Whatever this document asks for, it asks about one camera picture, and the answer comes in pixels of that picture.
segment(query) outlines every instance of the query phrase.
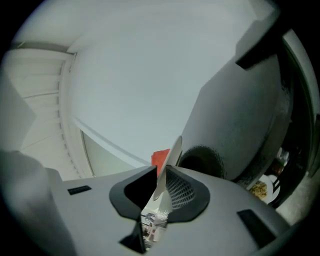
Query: black slot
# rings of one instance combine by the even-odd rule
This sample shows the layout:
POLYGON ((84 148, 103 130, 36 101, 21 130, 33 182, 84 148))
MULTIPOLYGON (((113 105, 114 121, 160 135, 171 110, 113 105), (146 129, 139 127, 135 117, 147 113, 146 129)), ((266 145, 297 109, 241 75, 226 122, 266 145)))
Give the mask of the black slot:
POLYGON ((266 246, 276 238, 252 210, 238 211, 237 214, 259 248, 266 246))
POLYGON ((86 192, 88 190, 92 190, 92 188, 86 185, 86 186, 79 186, 79 187, 75 187, 75 188, 70 188, 70 189, 68 189, 68 192, 72 196, 75 194, 86 192))

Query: white wall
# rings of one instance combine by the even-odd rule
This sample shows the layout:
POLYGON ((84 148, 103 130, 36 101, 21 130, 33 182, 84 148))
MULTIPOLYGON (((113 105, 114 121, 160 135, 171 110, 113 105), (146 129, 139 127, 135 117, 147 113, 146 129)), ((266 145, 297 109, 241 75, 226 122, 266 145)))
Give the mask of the white wall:
POLYGON ((95 176, 106 176, 134 169, 83 133, 86 153, 95 176))
POLYGON ((18 31, 14 42, 41 42, 70 47, 103 15, 105 1, 45 0, 18 31))
MULTIPOLYGON (((259 5, 262 0, 201 0, 197 4, 197 9, 205 16, 219 15, 224 22, 230 19, 229 15, 239 17, 248 9, 251 3, 257 16, 264 16, 259 5), (230 14, 226 13, 220 6, 227 6, 230 14)), ((99 38, 108 36, 110 29, 117 30, 114 19, 120 15, 123 20, 126 12, 133 9, 141 12, 148 12, 150 6, 161 9, 161 5, 183 4, 186 8, 194 8, 191 4, 194 0, 45 0, 27 19, 21 27, 14 42, 40 42, 57 44, 69 48, 69 52, 75 53, 99 38)))
POLYGON ((6 53, 1 67, 14 87, 2 91, 5 98, 1 99, 0 111, 6 140, 15 142, 11 150, 19 150, 44 167, 59 171, 63 180, 86 177, 76 168, 66 145, 60 111, 62 74, 64 67, 69 70, 72 59, 67 53, 16 49, 6 53))
POLYGON ((0 150, 19 150, 35 118, 8 75, 0 70, 0 150))
POLYGON ((77 124, 135 167, 172 146, 200 88, 235 54, 256 18, 248 1, 169 2, 114 7, 114 15, 81 37, 78 44, 89 46, 71 71, 77 124))

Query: gray plastic surface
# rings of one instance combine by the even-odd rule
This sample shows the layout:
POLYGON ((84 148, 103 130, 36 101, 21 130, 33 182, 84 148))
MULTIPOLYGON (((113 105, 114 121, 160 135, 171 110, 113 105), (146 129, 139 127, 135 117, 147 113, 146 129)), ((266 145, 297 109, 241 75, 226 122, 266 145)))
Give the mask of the gray plastic surface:
POLYGON ((215 150, 224 177, 235 179, 262 146, 280 91, 276 56, 250 70, 231 59, 201 88, 182 132, 183 152, 195 146, 215 150))
MULTIPOLYGON (((31 238, 38 243, 41 238, 42 247, 56 255, 139 255, 119 243, 132 232, 136 222, 117 213, 109 193, 115 183, 148 166, 62 182, 57 171, 44 169, 30 157, 16 154, 6 159, 7 167, 10 166, 7 171, 11 172, 1 173, 2 182, 6 184, 5 198, 31 238), (81 186, 92 189, 74 195, 68 193, 68 189, 81 186)), ((193 221, 169 223, 161 240, 147 252, 149 256, 213 253, 233 256, 256 252, 258 246, 237 216, 238 211, 246 209, 254 211, 275 237, 289 228, 273 208, 239 185, 189 169, 175 169, 203 183, 209 189, 210 201, 193 221)))

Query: black rectangular slot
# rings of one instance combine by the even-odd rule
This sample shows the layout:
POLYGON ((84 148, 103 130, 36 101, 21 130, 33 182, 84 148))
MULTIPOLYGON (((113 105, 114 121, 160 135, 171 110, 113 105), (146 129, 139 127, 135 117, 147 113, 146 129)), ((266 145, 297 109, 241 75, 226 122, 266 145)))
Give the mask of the black rectangular slot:
POLYGON ((79 186, 79 187, 68 189, 68 192, 72 196, 72 195, 79 194, 79 193, 82 193, 82 192, 85 192, 88 190, 92 190, 92 188, 89 186, 79 186))
POLYGON ((276 238, 252 210, 238 211, 237 214, 259 248, 266 246, 276 238))

